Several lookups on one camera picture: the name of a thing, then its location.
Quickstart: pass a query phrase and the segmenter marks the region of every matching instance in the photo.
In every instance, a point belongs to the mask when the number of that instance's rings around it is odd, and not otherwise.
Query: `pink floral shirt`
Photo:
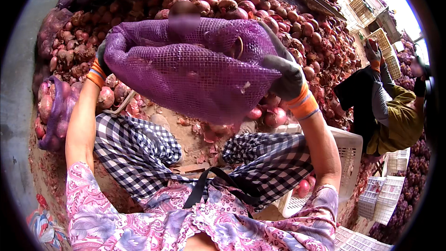
[[[188,237],[206,232],[219,250],[333,250],[338,194],[320,187],[306,206],[283,221],[248,217],[242,203],[215,178],[206,203],[182,209],[191,185],[172,181],[140,202],[144,213],[120,214],[101,192],[83,162],[73,164],[66,182],[69,239],[74,250],[183,250]]]

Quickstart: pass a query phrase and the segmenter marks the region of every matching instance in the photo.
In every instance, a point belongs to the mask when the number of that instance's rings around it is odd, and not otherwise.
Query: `worker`
[[[409,148],[420,138],[427,73],[419,73],[411,92],[392,81],[379,47],[374,51],[366,39],[364,48],[370,65],[354,72],[334,92],[342,110],[353,107],[353,132],[363,137],[365,162],[374,163],[384,153]],[[386,101],[385,92],[391,101]]]
[[[160,125],[114,114],[95,117],[111,73],[103,60],[105,42],[100,45],[66,135],[68,234],[74,250],[334,250],[341,177],[336,142],[302,69],[261,26],[280,56],[262,62],[282,72],[271,90],[288,101],[305,136],[289,134],[292,140],[285,144],[294,153],[281,153],[282,159],[269,159],[278,151],[265,148],[267,153],[229,175],[210,168],[214,179],[207,179],[208,171],[199,180],[173,174],[166,165],[177,162],[181,146]],[[118,213],[94,177],[93,152],[144,213]],[[250,218],[313,169],[315,190],[299,213],[284,221]]]

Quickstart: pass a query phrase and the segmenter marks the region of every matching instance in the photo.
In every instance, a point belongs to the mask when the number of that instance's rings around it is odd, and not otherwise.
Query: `forearm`
[[[99,96],[99,87],[89,79],[82,87],[79,100],[71,114],[65,142],[66,166],[76,162],[85,162],[92,172],[93,147],[96,138],[95,109]]]
[[[300,126],[311,155],[316,173],[316,185],[331,184],[337,191],[341,182],[341,160],[333,134],[328,129],[322,113],[300,120]]]

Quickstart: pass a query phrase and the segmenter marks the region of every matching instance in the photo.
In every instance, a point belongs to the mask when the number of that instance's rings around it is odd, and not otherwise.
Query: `purple mesh bag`
[[[39,140],[38,147],[50,152],[64,151],[66,131],[77,96],[72,93],[69,85],[64,84],[67,82],[59,81],[55,76],[50,76],[45,81],[54,83],[56,94],[51,106],[46,134],[43,139]]]
[[[238,59],[227,56],[240,37]],[[107,38],[104,60],[126,85],[153,102],[215,124],[240,122],[281,74],[260,62],[276,55],[252,20],[201,18],[179,35],[168,20],[121,23]]]

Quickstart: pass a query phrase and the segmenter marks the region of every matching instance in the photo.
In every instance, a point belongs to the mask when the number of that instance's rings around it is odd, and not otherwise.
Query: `hand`
[[[306,84],[302,67],[264,22],[259,22],[259,25],[268,33],[278,55],[266,55],[262,66],[282,73],[282,77],[273,82],[270,90],[285,101],[291,101],[300,95],[303,83]]]

